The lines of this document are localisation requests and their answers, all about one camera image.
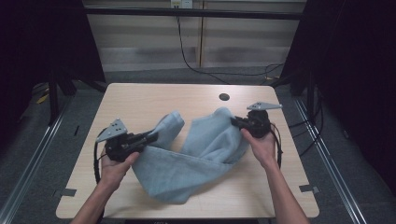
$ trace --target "light blue towel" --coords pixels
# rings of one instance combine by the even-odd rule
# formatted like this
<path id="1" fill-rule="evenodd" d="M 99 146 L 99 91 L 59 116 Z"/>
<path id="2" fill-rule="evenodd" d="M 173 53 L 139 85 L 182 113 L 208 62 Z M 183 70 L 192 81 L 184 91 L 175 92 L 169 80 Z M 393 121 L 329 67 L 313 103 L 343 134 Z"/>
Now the light blue towel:
<path id="1" fill-rule="evenodd" d="M 165 116 L 155 127 L 155 143 L 145 147 L 132 166 L 144 190 L 164 203 L 185 203 L 203 184 L 226 174 L 242 158 L 248 143 L 225 107 L 192 121 L 179 153 L 170 146 L 184 125 L 177 111 Z"/>

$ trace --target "table top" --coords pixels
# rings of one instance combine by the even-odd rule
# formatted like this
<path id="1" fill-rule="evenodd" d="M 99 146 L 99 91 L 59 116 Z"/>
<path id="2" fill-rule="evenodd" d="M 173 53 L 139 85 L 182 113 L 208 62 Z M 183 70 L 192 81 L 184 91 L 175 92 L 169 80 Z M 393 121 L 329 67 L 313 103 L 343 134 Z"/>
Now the table top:
<path id="1" fill-rule="evenodd" d="M 228 101 L 219 95 L 227 93 Z M 72 218 L 92 193 L 96 182 L 92 161 L 93 146 L 99 132 L 120 118 L 130 133 L 142 133 L 155 127 L 166 114 L 177 110 L 185 126 L 172 149 L 178 151 L 187 137 L 191 121 L 212 114 L 225 106 L 245 118 L 247 106 L 256 102 L 279 104 L 273 88 L 264 86 L 192 85 L 192 84 L 127 84 L 108 86 L 92 123 L 87 139 L 70 176 L 67 189 L 76 189 L 74 197 L 63 196 L 56 215 Z M 318 215 L 318 205 L 308 185 L 304 167 L 290 135 L 281 109 L 268 110 L 282 140 L 281 171 L 290 189 L 308 217 Z M 98 153 L 103 148 L 100 143 Z M 185 204 L 165 204 L 150 198 L 133 171 L 129 171 L 106 205 L 105 217 L 114 218 L 258 218 L 274 217 L 271 192 L 265 171 L 251 149 L 235 167 L 220 179 L 202 186 Z"/>

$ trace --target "round hole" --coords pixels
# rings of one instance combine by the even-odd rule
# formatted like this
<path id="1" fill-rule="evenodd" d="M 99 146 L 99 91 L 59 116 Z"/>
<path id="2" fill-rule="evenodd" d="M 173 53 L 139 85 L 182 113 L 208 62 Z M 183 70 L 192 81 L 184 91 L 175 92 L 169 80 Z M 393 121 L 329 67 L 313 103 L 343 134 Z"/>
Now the round hole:
<path id="1" fill-rule="evenodd" d="M 227 93 L 222 93 L 222 94 L 219 95 L 219 98 L 222 101 L 228 101 L 228 100 L 230 100 L 230 95 L 227 94 Z"/>

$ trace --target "forearm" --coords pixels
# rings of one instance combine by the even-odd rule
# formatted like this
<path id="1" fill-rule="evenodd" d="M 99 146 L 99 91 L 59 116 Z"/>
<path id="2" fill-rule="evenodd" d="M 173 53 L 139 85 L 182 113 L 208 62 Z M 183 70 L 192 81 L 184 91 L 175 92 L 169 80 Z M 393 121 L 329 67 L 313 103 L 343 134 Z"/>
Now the forearm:
<path id="1" fill-rule="evenodd" d="M 113 192 L 113 189 L 99 183 L 71 223 L 96 223 Z"/>
<path id="2" fill-rule="evenodd" d="M 270 164 L 266 165 L 264 168 L 267 173 L 277 223 L 309 223 L 303 209 L 291 193 L 285 177 L 280 172 L 276 161 L 271 161 Z"/>

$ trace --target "gray floor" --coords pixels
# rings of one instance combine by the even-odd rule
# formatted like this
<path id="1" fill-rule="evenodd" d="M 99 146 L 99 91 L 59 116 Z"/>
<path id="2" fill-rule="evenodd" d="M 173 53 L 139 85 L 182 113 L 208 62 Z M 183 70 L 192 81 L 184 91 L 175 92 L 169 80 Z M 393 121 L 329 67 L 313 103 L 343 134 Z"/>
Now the gray floor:
<path id="1" fill-rule="evenodd" d="M 212 73 L 244 74 L 257 74 L 263 70 L 262 67 L 206 69 Z M 279 71 L 275 70 L 269 77 L 278 76 Z M 224 79 L 227 83 L 238 85 L 259 85 L 264 81 L 263 76 L 215 76 Z M 106 77 L 107 82 L 224 84 L 210 75 L 197 74 L 189 69 L 114 72 L 107 73 Z M 64 189 L 103 97 L 102 93 L 83 84 L 77 83 L 77 86 L 78 92 L 71 99 L 69 107 L 66 108 L 62 124 L 39 165 L 35 178 L 24 195 L 12 223 L 66 223 L 69 221 L 56 217 L 55 211 L 59 198 L 54 197 L 53 192 L 57 189 Z M 41 105 L 35 103 L 40 94 L 41 92 L 38 90 L 38 93 L 34 95 L 32 103 L 21 120 L 19 130 L 6 146 L 6 153 L 0 158 L 1 206 L 5 204 L 9 194 L 16 186 L 26 164 L 33 156 L 41 136 L 47 129 L 50 108 L 48 101 Z M 302 121 L 294 103 L 296 97 L 290 95 L 289 87 L 277 88 L 276 94 L 284 106 L 283 112 L 288 124 Z M 61 104 L 65 101 L 66 98 L 61 97 Z M 353 140 L 345 138 L 344 129 L 332 112 L 326 105 L 323 108 L 322 137 L 350 191 L 359 203 L 367 223 L 396 223 L 395 198 L 375 170 L 361 156 L 359 148 Z M 290 130 L 292 135 L 304 133 L 294 138 L 295 145 L 300 152 L 311 144 L 312 139 L 308 133 L 305 133 L 304 125 Z M 301 159 L 310 184 L 320 190 L 315 195 L 320 214 L 318 217 L 312 218 L 311 222 L 353 223 L 317 149 L 312 147 Z M 104 223 L 123 223 L 123 220 L 106 219 Z"/>

